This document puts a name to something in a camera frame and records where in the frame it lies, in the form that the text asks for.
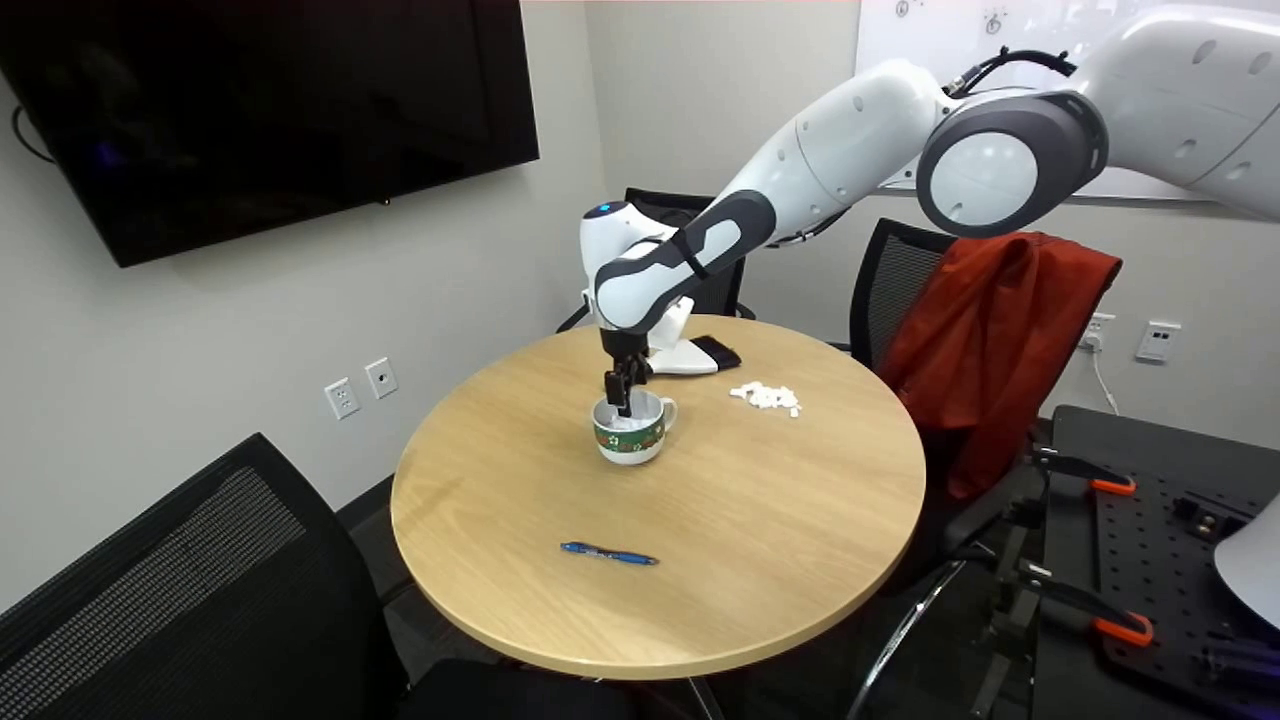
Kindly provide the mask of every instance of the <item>table top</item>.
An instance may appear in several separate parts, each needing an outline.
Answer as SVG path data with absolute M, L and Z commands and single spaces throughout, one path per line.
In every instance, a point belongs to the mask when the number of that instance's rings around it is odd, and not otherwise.
M 568 678 L 685 680 L 787 651 L 888 581 L 922 504 L 918 436 L 892 387 L 787 328 L 697 316 L 697 334 L 744 364 L 653 380 L 676 430 L 638 468 L 591 443 L 597 328 L 478 368 L 424 415 L 390 531 L 455 629 Z M 800 415 L 733 396 L 748 380 L 791 387 Z M 563 539 L 660 565 L 568 557 Z

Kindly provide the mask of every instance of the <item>wall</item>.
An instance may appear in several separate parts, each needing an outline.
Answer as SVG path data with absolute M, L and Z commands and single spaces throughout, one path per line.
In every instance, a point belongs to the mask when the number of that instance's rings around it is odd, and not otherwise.
M 847 0 L 621 0 L 591 6 L 607 185 L 715 192 L 795 108 L 852 74 Z M 869 195 L 811 243 L 755 253 L 744 299 L 844 339 L 852 274 L 879 218 L 929 223 L 908 195 Z M 1097 359 L 1120 411 L 1280 450 L 1280 223 L 1195 206 L 1067 206 L 1034 229 L 1122 261 Z M 1167 368 L 1136 364 L 1149 316 L 1185 319 Z M 1061 401 L 1108 409 L 1083 356 Z
M 574 0 L 524 20 L 542 160 L 125 274 L 65 177 L 0 135 L 0 609 L 248 433 L 348 504 L 431 401 L 574 310 L 589 30 Z M 370 356 L 400 378 L 389 401 Z M 337 378 L 363 403 L 345 423 Z

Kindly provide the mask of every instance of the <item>black pen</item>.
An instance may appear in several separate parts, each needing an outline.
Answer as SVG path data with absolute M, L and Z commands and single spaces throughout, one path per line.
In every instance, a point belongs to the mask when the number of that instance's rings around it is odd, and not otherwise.
M 568 557 L 607 557 L 607 561 L 636 565 L 636 568 L 653 568 L 655 565 L 655 557 L 646 557 L 646 552 L 605 547 L 605 545 L 589 545 L 589 539 L 563 539 L 560 552 L 568 552 Z

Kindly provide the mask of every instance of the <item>wall outlet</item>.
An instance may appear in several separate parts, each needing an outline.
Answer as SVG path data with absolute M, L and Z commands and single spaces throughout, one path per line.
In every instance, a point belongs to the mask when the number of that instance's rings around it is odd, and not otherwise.
M 1176 337 L 1180 337 L 1180 319 L 1149 319 L 1138 349 L 1132 351 L 1143 364 L 1167 364 Z
M 354 401 L 354 387 L 348 378 L 322 383 L 322 403 L 326 403 L 332 422 L 348 422 L 361 411 L 361 401 Z
M 389 356 L 368 359 L 363 380 L 375 401 L 383 401 L 400 387 Z
M 1089 328 L 1089 334 L 1079 337 L 1079 349 L 1083 349 L 1083 351 L 1102 351 L 1102 334 L 1100 334 L 1100 328 Z

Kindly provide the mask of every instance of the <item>television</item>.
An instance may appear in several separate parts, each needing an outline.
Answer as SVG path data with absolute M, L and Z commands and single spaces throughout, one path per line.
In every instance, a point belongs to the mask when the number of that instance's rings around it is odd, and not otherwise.
M 537 160 L 521 0 L 5 0 L 116 266 Z

